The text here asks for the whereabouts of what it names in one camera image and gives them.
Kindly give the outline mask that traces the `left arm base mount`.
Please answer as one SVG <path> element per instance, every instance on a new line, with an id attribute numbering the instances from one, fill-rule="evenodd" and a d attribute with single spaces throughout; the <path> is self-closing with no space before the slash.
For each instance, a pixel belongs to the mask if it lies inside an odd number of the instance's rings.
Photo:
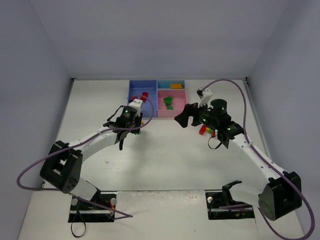
<path id="1" fill-rule="evenodd" d="M 116 192 L 102 192 L 100 195 L 101 205 L 114 208 L 117 203 Z M 113 223 L 115 214 L 109 210 L 92 205 L 91 203 L 78 200 L 74 196 L 70 201 L 68 222 L 69 223 Z"/>

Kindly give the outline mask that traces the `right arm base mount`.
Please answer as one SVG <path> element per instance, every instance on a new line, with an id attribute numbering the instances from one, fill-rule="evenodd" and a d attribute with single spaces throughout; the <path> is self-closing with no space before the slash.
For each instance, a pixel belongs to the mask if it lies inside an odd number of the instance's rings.
<path id="1" fill-rule="evenodd" d="M 253 207 L 247 203 L 227 203 L 221 190 L 205 191 L 207 216 L 211 221 L 254 219 Z"/>

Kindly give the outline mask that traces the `green curved lego brick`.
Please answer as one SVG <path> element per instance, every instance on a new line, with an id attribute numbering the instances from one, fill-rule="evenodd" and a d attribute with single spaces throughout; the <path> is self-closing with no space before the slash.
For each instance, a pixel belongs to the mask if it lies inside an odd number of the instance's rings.
<path id="1" fill-rule="evenodd" d="M 173 98 L 171 96 L 165 97 L 163 99 L 163 102 L 166 106 L 171 106 L 173 102 Z"/>

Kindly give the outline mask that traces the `yellow lego brick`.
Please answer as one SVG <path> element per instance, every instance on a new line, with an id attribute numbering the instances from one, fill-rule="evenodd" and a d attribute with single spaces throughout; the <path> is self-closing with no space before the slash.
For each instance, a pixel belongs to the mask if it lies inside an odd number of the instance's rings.
<path id="1" fill-rule="evenodd" d="M 172 83 L 170 85 L 171 89 L 184 89 L 184 86 L 181 83 Z"/>

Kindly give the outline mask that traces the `yellow red green lego stack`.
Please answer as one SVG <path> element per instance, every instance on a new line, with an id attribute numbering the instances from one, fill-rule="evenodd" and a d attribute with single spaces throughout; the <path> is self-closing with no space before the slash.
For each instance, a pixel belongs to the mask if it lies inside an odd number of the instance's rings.
<path id="1" fill-rule="evenodd" d="M 139 135 L 141 133 L 141 129 L 134 130 L 132 133 L 135 135 Z"/>

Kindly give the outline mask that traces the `red yellow green lego assembly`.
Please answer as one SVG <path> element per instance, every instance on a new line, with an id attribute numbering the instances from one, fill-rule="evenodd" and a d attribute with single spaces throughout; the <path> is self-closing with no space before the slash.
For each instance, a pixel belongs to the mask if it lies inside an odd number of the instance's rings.
<path id="1" fill-rule="evenodd" d="M 208 133 L 208 134 L 210 134 L 210 136 L 213 137 L 213 138 L 216 136 L 215 131 L 214 131 L 213 129 L 207 127 L 207 126 L 204 125 L 204 124 L 201 126 L 201 128 L 200 128 L 200 130 L 199 130 L 198 133 L 199 133 L 200 135 L 202 135 L 202 136 L 203 136 L 205 133 Z"/>

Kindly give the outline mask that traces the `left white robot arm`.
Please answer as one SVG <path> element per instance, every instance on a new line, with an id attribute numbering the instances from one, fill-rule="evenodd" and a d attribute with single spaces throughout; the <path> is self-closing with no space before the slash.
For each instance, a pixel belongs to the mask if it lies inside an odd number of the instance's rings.
<path id="1" fill-rule="evenodd" d="M 128 133 L 139 133 L 143 113 L 132 106 L 124 106 L 115 121 L 108 120 L 97 133 L 84 138 L 85 144 L 70 147 L 56 141 L 40 170 L 40 176 L 64 194 L 72 194 L 87 201 L 101 204 L 101 190 L 80 177 L 82 164 L 106 147 L 119 145 L 123 149 Z"/>

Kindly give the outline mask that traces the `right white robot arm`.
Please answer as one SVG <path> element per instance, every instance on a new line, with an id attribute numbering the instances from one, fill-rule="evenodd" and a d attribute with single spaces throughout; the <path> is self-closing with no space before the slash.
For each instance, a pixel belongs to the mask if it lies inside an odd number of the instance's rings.
<path id="1" fill-rule="evenodd" d="M 225 184 L 222 196 L 228 206 L 245 203 L 258 207 L 271 221 L 302 206 L 302 199 L 297 193 L 302 189 L 299 175 L 294 171 L 288 173 L 260 150 L 253 149 L 254 144 L 248 140 L 244 128 L 228 115 L 225 100 L 212 100 L 211 107 L 188 103 L 174 119 L 182 128 L 186 128 L 189 117 L 193 118 L 193 127 L 203 124 L 212 129 L 219 144 L 248 164 L 258 178 L 258 186 L 246 185 L 241 180 Z"/>

